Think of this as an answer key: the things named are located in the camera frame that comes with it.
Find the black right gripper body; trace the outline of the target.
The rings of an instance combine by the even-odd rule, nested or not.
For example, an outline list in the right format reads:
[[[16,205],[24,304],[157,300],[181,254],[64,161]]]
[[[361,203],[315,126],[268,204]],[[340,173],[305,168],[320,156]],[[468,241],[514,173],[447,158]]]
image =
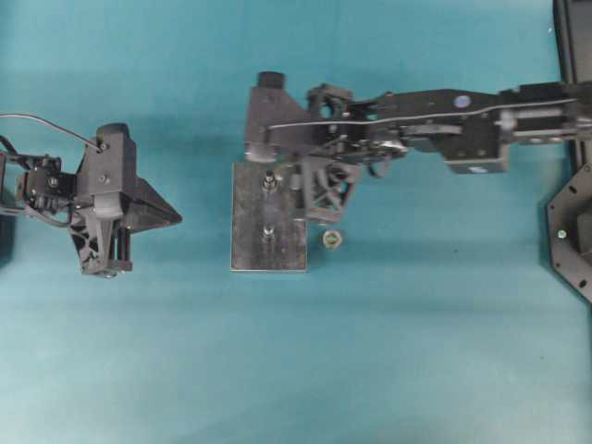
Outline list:
[[[392,161],[409,153],[397,129],[386,136],[374,135],[370,130],[370,123],[377,119],[374,100],[357,102],[353,97],[341,116],[311,117],[324,122],[313,127],[318,146],[312,150],[312,155],[364,166],[371,176],[382,178]]]

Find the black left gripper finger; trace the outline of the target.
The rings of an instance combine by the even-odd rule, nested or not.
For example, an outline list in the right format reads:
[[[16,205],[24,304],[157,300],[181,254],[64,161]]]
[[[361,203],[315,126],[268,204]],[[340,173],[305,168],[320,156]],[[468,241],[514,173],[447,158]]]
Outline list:
[[[106,218],[75,216],[68,227],[83,275],[114,277],[111,252],[114,221]]]

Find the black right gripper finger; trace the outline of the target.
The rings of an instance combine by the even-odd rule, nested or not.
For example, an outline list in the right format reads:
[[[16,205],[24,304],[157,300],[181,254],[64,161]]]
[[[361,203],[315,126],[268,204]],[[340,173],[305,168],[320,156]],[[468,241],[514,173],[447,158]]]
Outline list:
[[[312,223],[339,223],[360,178],[360,167],[320,156],[297,163],[301,200],[298,218]]]
[[[341,116],[353,101],[350,90],[322,83],[307,93],[308,111],[312,116]]]

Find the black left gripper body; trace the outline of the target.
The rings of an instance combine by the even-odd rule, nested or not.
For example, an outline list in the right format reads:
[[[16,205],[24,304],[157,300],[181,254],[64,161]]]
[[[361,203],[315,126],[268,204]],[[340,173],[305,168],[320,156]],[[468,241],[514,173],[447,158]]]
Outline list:
[[[93,204],[86,201],[81,201],[76,197],[73,200],[74,213],[72,219],[75,216],[85,217],[98,217],[94,210]],[[130,230],[121,225],[122,217],[112,219],[114,221],[113,226],[113,239],[112,239],[112,252],[111,252],[111,266],[116,271],[116,276],[120,273],[127,273],[132,270],[132,262],[130,260]]]

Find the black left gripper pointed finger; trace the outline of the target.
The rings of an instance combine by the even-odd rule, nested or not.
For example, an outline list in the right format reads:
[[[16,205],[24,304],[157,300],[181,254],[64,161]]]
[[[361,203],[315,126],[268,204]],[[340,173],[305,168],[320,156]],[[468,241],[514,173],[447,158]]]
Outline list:
[[[130,231],[146,231],[179,224],[182,216],[143,178],[124,204],[121,225]]]

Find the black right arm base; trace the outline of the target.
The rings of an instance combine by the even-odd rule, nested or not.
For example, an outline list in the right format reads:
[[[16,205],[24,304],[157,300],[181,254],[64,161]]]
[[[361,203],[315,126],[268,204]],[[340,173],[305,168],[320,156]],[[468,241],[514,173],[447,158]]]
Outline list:
[[[561,80],[583,87],[586,111],[582,123],[591,133],[591,2],[552,2]]]

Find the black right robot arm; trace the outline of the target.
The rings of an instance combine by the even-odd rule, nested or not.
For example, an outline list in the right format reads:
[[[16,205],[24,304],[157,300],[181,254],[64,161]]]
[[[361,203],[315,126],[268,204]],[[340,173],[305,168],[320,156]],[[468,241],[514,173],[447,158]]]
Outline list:
[[[373,100],[309,94],[315,148],[299,163],[303,215],[340,221],[366,168],[385,176],[411,150],[440,154],[458,174],[503,172],[514,143],[563,142],[591,135],[591,85],[522,85],[498,93],[432,90]]]

